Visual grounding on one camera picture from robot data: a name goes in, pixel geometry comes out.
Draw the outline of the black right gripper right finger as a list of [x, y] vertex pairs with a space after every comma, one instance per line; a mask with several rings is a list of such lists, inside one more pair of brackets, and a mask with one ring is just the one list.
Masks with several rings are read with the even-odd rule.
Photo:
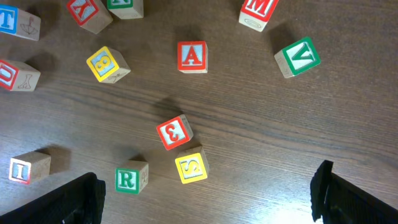
[[325, 224], [397, 224], [397, 209], [332, 173], [321, 163], [310, 182], [313, 221]]

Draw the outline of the green R block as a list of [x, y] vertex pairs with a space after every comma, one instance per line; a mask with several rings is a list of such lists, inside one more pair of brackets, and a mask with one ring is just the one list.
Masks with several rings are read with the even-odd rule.
[[149, 163], [128, 160], [115, 170], [115, 191], [139, 194], [149, 182]]

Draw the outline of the red I block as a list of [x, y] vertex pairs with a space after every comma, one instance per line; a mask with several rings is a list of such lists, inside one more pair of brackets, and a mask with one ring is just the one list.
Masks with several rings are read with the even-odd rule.
[[30, 185], [50, 174], [51, 156], [41, 152], [28, 152], [10, 159], [9, 180]]

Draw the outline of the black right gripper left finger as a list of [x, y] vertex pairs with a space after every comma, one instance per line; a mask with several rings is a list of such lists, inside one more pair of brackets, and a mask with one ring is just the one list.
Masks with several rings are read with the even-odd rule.
[[101, 223], [106, 182], [89, 172], [1, 215], [1, 223]]

